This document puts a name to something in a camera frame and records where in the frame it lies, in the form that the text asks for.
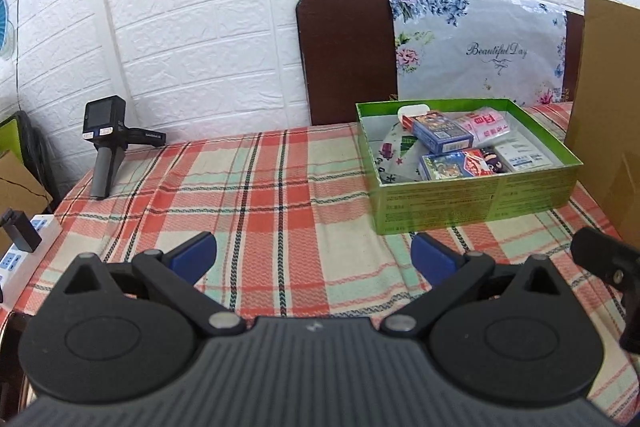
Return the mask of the plastic zip bag pack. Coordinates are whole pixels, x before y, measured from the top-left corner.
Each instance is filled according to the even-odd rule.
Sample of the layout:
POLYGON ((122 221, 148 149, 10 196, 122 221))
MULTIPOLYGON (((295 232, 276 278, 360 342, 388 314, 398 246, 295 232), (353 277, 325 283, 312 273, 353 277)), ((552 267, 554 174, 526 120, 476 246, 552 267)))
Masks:
POLYGON ((511 131, 506 117, 488 106, 455 116, 454 121, 472 135, 474 147, 485 147, 511 131))

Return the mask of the green cardboard box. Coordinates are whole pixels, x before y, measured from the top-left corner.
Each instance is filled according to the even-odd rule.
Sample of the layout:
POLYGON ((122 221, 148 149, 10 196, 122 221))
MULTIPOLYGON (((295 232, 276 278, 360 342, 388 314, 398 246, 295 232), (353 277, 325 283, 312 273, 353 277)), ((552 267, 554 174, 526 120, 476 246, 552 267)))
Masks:
POLYGON ((561 207, 572 194, 582 161, 521 106, 508 99, 435 99, 425 102, 442 113, 469 113, 489 106, 552 161, 549 167, 519 173, 416 180, 386 184, 375 161, 385 132, 404 101, 356 105, 359 145, 378 234, 419 232, 452 225, 500 220, 561 207))

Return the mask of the colourful playing card box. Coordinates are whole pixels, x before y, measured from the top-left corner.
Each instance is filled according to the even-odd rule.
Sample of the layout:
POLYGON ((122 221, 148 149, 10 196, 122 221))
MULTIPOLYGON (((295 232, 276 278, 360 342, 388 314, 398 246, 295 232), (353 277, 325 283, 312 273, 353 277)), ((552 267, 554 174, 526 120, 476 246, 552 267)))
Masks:
POLYGON ((418 173, 423 180, 448 180, 506 174, 510 169, 493 147, 487 147, 423 155, 418 173))

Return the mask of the floral patterned face mask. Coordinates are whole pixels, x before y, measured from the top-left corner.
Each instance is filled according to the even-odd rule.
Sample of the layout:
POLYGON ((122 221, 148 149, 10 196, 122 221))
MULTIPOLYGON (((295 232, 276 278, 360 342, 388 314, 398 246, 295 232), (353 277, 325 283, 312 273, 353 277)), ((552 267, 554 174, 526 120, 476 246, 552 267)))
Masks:
POLYGON ((427 148, 402 127, 393 124, 380 144, 373 148, 374 165, 382 184, 403 184, 421 181, 420 159, 427 148))

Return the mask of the red plaid bed sheet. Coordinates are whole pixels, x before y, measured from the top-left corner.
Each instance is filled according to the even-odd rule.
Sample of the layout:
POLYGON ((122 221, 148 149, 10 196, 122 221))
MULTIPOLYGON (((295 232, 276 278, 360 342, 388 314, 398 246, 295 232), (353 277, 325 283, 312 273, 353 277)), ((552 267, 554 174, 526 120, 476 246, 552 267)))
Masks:
MULTIPOLYGON (((292 317, 336 317, 352 329, 347 355, 373 338, 382 315, 426 284, 409 263, 408 235, 374 231, 358 127, 338 124, 196 141, 138 153, 111 199, 93 202, 87 182, 58 209, 62 236, 22 298, 36 313, 55 278, 83 251, 126 261, 148 247, 169 248, 209 230, 218 258, 200 286, 262 326, 292 317)), ((356 425, 431 426, 448 419, 478 425, 434 395, 422 369, 401 353, 378 349, 371 369, 384 378, 370 390, 362 375, 337 381, 289 369, 265 384, 264 361, 235 350, 207 361, 238 369, 244 387, 206 372, 188 393, 173 393, 140 414, 117 409, 111 426, 356 425)))

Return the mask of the white blue medicine box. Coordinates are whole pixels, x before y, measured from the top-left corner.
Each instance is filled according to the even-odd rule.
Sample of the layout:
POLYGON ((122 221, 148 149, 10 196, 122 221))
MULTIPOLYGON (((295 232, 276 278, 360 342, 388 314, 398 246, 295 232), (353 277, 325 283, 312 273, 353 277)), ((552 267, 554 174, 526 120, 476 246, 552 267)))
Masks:
POLYGON ((496 153, 512 172, 552 167, 548 156, 528 142, 506 141, 495 145, 496 153))

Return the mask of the black power adapter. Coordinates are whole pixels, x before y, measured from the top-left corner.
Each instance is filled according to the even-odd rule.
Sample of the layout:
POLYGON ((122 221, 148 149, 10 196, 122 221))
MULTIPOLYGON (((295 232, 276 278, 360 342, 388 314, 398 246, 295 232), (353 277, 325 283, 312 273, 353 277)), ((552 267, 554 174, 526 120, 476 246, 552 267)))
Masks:
POLYGON ((32 221, 21 210, 8 208, 1 216, 1 227, 20 251, 35 253, 42 239, 32 221))

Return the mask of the white power strip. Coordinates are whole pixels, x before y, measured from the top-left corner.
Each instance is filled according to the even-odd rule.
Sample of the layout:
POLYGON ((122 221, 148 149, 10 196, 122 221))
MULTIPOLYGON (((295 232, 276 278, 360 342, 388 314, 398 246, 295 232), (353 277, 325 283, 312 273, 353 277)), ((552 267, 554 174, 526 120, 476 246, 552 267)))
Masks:
POLYGON ((8 311, 14 308, 28 281, 62 231, 58 219, 53 215, 35 215, 30 222, 41 237, 36 250, 27 253, 12 245, 1 256, 1 307, 8 311))

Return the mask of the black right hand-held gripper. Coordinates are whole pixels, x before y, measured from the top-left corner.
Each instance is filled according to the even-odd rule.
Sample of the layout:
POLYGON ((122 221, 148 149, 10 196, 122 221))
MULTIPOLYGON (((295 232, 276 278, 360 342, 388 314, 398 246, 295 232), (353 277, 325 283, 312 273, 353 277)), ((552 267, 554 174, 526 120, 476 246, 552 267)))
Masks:
POLYGON ((570 254, 580 265, 622 294, 625 329, 620 347, 639 353, 639 251, 613 236, 590 227, 578 230, 570 242, 570 254))

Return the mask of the white earbuds case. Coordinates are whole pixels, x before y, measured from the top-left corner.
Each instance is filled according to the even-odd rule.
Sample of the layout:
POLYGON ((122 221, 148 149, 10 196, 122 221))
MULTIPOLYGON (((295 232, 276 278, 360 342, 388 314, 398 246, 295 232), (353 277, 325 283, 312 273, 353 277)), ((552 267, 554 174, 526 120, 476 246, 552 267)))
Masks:
POLYGON ((402 127, 411 128, 414 117, 422 116, 431 111, 431 108, 424 103, 406 104, 397 111, 398 122, 402 127))

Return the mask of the brown cardboard sheet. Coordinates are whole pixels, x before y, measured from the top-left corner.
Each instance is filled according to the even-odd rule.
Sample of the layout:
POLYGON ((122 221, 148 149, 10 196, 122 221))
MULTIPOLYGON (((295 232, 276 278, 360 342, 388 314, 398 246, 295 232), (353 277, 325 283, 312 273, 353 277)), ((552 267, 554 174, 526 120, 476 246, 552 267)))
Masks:
POLYGON ((620 237, 639 245, 639 10, 585 0, 576 95, 565 138, 578 179, 620 237))

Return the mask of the floral white pillow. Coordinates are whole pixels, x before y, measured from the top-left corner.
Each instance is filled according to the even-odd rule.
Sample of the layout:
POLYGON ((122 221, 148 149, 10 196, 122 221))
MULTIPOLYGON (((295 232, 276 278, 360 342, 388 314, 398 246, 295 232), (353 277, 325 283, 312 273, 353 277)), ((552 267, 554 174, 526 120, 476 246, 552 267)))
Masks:
POLYGON ((562 7, 541 0, 388 3, 399 99, 509 99, 518 106, 562 100, 562 7))

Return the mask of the dark brown headboard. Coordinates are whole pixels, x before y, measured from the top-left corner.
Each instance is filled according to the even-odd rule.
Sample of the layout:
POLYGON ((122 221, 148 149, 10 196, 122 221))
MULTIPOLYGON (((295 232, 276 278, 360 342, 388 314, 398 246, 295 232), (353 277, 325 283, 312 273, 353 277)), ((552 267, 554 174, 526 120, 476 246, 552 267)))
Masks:
MULTIPOLYGON (((565 12, 565 73, 559 102, 575 98, 585 25, 581 14, 565 12)), ((361 102, 401 100, 388 0, 299 0, 295 17, 312 124, 355 121, 361 102)))

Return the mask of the blue electric fan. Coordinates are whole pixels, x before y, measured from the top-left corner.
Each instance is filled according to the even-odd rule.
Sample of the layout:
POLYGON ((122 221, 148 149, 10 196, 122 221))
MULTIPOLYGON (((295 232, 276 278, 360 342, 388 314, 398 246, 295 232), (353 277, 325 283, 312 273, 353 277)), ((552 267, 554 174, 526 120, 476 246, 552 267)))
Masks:
POLYGON ((10 60, 15 49, 15 28, 10 21, 9 5, 0 0, 0 58, 10 60))

